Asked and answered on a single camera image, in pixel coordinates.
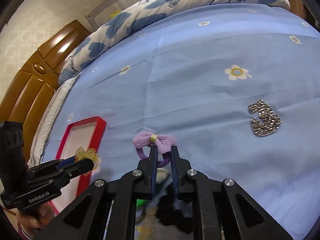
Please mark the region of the left hand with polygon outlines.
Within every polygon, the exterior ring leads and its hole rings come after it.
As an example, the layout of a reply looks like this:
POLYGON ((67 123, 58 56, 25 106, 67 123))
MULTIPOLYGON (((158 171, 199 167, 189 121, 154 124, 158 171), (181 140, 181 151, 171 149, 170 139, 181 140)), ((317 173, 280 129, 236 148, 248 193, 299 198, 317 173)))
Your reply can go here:
POLYGON ((42 229, 53 220, 54 208, 47 202, 27 213, 17 211, 16 217, 18 222, 24 226, 25 229, 42 229))

